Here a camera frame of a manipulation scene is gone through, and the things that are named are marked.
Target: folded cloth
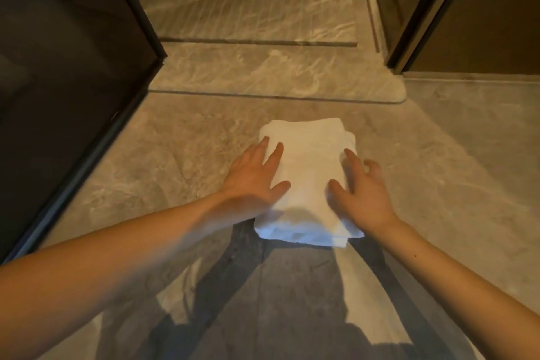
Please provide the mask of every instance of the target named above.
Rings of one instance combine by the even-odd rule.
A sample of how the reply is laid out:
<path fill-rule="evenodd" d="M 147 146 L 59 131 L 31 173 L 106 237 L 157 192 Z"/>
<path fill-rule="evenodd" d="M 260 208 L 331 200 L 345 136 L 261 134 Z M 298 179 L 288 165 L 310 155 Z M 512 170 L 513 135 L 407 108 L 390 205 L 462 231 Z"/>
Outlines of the folded cloth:
<path fill-rule="evenodd" d="M 273 120 L 264 125 L 259 138 L 270 137 L 265 160 L 278 142 L 285 146 L 272 185 L 290 181 L 291 188 L 273 208 L 255 219 L 261 238 L 319 246 L 345 247 L 347 239 L 364 234 L 350 221 L 340 219 L 329 206 L 330 179 L 344 188 L 343 150 L 356 153 L 354 134 L 345 131 L 339 118 L 288 122 Z"/>

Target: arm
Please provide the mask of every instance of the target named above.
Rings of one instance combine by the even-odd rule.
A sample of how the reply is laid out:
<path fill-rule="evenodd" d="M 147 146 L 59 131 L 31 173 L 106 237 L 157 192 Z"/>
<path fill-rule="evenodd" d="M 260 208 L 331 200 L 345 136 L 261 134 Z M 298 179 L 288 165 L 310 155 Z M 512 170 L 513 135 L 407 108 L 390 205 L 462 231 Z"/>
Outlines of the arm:
<path fill-rule="evenodd" d="M 380 166 L 346 150 L 353 193 L 329 187 L 357 226 L 391 253 L 488 359 L 540 358 L 540 316 L 422 238 L 395 214 Z"/>
<path fill-rule="evenodd" d="M 270 188 L 283 145 L 237 158 L 222 189 L 44 248 L 0 267 L 2 358 L 34 358 L 96 316 L 122 289 L 213 231 L 265 212 L 290 187 Z"/>

